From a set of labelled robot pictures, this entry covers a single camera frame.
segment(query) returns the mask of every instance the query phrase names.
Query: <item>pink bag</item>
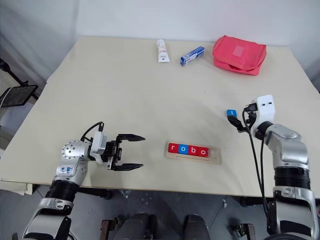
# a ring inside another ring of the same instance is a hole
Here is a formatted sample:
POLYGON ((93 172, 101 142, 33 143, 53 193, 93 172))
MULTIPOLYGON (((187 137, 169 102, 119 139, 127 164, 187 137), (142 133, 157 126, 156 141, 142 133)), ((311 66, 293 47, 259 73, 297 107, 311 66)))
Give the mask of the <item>pink bag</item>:
POLYGON ((266 45, 224 35, 214 44, 212 55, 218 68, 258 75, 267 52, 266 45))

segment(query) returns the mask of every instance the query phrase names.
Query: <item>white toothpaste tube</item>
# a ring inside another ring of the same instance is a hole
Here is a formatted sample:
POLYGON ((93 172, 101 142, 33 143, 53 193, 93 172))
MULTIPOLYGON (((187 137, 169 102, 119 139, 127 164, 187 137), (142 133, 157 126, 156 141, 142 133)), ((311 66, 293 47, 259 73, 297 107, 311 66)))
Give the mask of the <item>white toothpaste tube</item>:
POLYGON ((162 39, 156 41, 156 48, 158 49, 158 63, 169 63, 170 59, 166 49, 165 41, 162 39))

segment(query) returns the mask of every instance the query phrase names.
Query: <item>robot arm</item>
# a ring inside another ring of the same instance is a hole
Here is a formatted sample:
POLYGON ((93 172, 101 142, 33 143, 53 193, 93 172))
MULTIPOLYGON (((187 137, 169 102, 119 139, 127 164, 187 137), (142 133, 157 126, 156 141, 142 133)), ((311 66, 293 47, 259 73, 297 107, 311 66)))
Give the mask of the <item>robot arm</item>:
POLYGON ((81 140, 69 141, 62 147, 56 176, 27 225, 23 239, 67 240, 71 226, 68 215, 71 214, 75 195, 86 177, 88 161, 96 161, 114 171, 130 171, 143 166, 136 163, 116 165, 121 160, 122 149, 119 145, 122 140, 142 141, 143 137, 119 134, 116 140, 107 141, 107 136, 102 133, 103 122, 94 126, 98 125, 99 131, 95 132, 93 139, 84 142, 84 134, 81 140))
MULTIPOLYGON (((249 124, 250 134, 264 140, 272 151, 275 187, 274 199, 268 204, 268 233, 290 233, 303 239, 318 239, 319 226, 315 197, 310 189, 308 152, 301 136, 283 125, 273 124, 275 104, 271 95, 258 97, 244 111, 249 115, 246 123, 249 124)), ((238 121, 233 119, 230 122, 237 123, 239 132, 248 132, 238 121)))

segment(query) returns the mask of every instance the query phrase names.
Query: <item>blue block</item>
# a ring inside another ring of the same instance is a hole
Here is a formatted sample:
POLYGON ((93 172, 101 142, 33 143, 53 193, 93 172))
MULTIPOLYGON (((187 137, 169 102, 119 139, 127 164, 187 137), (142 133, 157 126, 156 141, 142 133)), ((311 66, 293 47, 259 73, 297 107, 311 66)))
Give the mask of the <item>blue block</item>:
POLYGON ((178 154, 188 154, 189 146, 184 144, 179 144, 178 154))
POLYGON ((228 109, 228 110, 226 111, 226 115, 227 115, 227 116, 237 117, 237 111, 234 110, 234 109, 228 109))

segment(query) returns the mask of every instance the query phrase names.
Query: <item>red letter block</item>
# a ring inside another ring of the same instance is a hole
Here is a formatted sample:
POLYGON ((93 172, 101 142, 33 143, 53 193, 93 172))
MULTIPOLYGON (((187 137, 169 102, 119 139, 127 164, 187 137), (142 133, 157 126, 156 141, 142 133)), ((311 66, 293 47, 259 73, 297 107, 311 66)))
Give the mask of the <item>red letter block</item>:
POLYGON ((197 146, 189 146, 188 155, 198 156, 198 147, 197 146))
POLYGON ((169 153, 178 153, 179 144, 176 143, 169 143, 168 152, 169 153))
POLYGON ((198 147, 198 156, 207 158, 209 155, 209 149, 207 147, 198 147))

